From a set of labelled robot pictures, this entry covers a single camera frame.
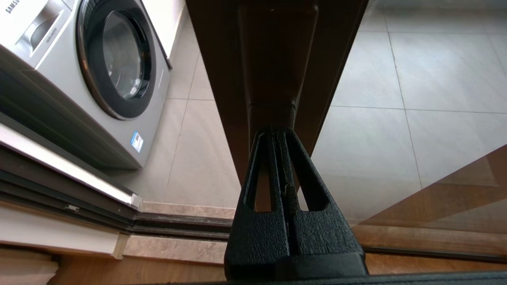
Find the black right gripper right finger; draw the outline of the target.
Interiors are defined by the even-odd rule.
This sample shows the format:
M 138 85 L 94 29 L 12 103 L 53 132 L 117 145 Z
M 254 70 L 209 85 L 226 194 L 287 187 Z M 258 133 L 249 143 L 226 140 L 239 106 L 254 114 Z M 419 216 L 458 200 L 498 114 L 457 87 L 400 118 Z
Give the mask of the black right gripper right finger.
M 363 256 L 361 245 L 296 133 L 275 129 L 273 138 L 290 249 L 297 255 Z

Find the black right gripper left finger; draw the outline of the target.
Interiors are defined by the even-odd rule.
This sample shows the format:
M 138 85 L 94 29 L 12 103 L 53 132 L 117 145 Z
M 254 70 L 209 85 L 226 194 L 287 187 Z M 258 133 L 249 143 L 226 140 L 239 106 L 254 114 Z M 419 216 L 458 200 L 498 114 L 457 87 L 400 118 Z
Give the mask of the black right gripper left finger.
M 267 166 L 271 211 L 255 211 L 257 183 L 261 166 Z M 289 256 L 288 233 L 273 130 L 260 129 L 250 152 L 248 169 L 242 184 L 225 253 L 228 280 L 274 280 L 277 262 Z

